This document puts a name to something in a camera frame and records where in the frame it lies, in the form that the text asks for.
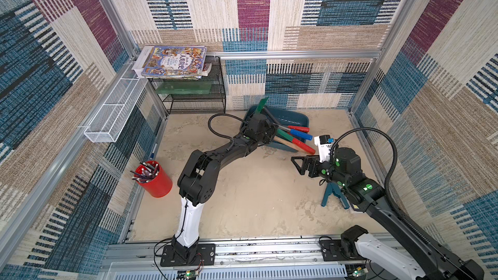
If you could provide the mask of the green red handled hoe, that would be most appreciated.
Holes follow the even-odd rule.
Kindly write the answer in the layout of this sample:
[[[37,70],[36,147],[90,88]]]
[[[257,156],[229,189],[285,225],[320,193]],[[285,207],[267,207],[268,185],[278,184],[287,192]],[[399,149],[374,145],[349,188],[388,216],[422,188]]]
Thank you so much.
[[[264,113],[263,107],[266,105],[267,101],[268,101],[267,98],[261,99],[259,101],[257,107],[255,108],[254,113],[255,114]],[[303,152],[305,154],[315,155],[316,151],[312,147],[308,146],[305,142],[299,140],[298,137],[290,135],[289,133],[283,131],[279,127],[278,127],[278,130],[277,130],[275,137],[281,137],[282,139],[286,139],[286,140],[292,142],[293,144],[299,146],[301,148],[300,152]]]

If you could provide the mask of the teal plastic storage box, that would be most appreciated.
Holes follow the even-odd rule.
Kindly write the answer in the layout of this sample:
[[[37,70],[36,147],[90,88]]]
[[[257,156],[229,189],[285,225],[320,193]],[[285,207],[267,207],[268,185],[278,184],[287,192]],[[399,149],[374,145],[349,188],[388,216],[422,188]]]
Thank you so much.
[[[280,108],[273,108],[265,106],[270,113],[284,126],[296,126],[296,127],[309,127],[309,118],[295,111],[284,110]],[[297,153],[297,150],[292,149],[287,145],[283,145],[279,142],[273,141],[267,145],[270,148],[288,151],[291,153]]]

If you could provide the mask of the chrome blue handled hoe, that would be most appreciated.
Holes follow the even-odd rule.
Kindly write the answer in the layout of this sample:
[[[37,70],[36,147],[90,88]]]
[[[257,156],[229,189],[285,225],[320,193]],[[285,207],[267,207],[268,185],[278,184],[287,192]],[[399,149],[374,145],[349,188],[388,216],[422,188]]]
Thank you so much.
[[[290,135],[293,135],[293,136],[296,136],[296,137],[299,137],[299,138],[302,138],[302,139],[305,139],[305,140],[308,140],[308,141],[312,141],[313,140],[313,136],[310,135],[309,133],[299,132],[299,131],[296,131],[296,130],[290,130],[290,131],[284,130],[284,131],[287,132],[287,133],[289,133]]]

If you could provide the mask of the grey hoe red grip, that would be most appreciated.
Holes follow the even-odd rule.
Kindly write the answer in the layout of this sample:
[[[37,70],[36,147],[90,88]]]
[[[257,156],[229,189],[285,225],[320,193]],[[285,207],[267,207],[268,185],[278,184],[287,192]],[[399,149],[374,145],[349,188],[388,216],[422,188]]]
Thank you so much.
[[[270,110],[269,110],[266,106],[264,106],[264,107],[263,107],[263,111],[264,111],[264,113],[265,113],[265,114],[266,114],[266,115],[270,118],[270,120],[271,120],[274,124],[278,125],[278,126],[279,126],[282,130],[286,130],[286,131],[289,131],[289,130],[290,130],[290,128],[288,128],[287,126],[285,126],[285,125],[281,124],[281,123],[279,122],[279,120],[278,120],[278,119],[277,119],[277,118],[273,115],[273,113],[272,113],[272,112],[271,112],[271,111],[270,111]]]
[[[284,126],[284,125],[279,125],[279,127],[280,127],[282,130],[286,130],[286,131],[296,130],[296,131],[299,131],[299,132],[304,132],[304,133],[308,133],[308,132],[310,131],[310,129],[309,129],[309,128],[307,128],[307,127]]]

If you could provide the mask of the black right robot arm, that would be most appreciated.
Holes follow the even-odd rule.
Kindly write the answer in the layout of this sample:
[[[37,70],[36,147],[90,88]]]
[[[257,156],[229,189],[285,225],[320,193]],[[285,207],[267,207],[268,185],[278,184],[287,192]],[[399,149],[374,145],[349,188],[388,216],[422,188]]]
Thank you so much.
[[[412,220],[397,215],[386,190],[363,173],[361,159],[354,150],[339,148],[325,162],[319,156],[293,157],[291,161],[301,175],[341,185],[347,200],[384,227],[408,252],[403,255],[382,244],[367,230],[354,226],[341,236],[344,256],[368,259],[398,279],[483,279],[485,276],[474,260],[462,260]]]

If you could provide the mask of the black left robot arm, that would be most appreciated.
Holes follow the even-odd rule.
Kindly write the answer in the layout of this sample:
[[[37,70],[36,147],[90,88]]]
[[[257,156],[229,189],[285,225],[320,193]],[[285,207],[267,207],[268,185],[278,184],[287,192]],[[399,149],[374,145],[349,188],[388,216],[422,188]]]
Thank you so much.
[[[211,122],[217,117],[229,117],[241,122],[239,133],[233,137],[216,132]],[[174,253],[191,262],[197,255],[199,225],[205,203],[213,196],[219,172],[228,164],[244,158],[259,146],[268,145],[276,136],[278,125],[266,115],[252,114],[244,120],[240,117],[218,113],[208,119],[208,129],[228,143],[217,149],[191,153],[178,179],[182,210],[177,232],[172,237]]]

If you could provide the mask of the teal plastic clamp tool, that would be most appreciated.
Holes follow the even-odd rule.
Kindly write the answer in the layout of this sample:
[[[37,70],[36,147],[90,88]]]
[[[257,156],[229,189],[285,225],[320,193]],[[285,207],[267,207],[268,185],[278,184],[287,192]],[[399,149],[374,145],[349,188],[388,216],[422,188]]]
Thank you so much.
[[[336,183],[328,183],[326,185],[326,189],[324,192],[324,196],[321,202],[322,207],[326,207],[328,203],[329,197],[333,195],[335,198],[339,200],[339,202],[342,204],[342,207],[344,209],[349,209],[350,205],[344,196],[344,194],[341,192],[341,188],[336,184]]]

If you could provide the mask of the green board on shelf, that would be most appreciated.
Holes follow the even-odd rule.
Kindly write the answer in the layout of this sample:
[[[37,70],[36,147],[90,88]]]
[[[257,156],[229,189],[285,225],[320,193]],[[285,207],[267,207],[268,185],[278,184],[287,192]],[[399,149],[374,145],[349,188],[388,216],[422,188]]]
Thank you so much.
[[[202,81],[168,81],[156,89],[158,95],[203,95],[209,94],[212,83]]]

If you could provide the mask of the colourful picture book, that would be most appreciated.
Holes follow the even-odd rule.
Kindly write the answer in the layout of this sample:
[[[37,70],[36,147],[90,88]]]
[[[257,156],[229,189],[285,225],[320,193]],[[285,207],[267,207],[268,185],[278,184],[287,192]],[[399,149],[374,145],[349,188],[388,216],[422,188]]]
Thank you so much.
[[[200,79],[213,64],[206,60],[205,46],[145,46],[133,70],[142,79]]]

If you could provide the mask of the red pen cup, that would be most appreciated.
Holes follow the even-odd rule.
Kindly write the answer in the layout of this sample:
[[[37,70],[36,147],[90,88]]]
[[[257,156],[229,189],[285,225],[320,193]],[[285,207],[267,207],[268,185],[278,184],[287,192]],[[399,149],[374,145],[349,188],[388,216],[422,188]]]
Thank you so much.
[[[130,172],[133,180],[154,198],[164,197],[172,189],[171,178],[154,160],[142,162],[134,171]]]

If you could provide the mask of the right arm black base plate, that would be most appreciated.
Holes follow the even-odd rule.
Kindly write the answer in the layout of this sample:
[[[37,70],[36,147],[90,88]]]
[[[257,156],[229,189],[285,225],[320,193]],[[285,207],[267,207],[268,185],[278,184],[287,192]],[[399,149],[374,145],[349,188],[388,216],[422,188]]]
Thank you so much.
[[[325,262],[329,261],[364,261],[351,241],[332,239],[329,236],[319,238],[320,251]]]

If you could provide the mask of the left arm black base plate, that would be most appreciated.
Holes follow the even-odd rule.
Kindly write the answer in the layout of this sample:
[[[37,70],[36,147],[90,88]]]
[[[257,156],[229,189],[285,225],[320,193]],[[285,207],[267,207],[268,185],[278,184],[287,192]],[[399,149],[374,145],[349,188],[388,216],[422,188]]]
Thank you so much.
[[[201,267],[215,263],[216,244],[194,244],[187,248],[179,243],[167,245],[160,260],[161,267]]]

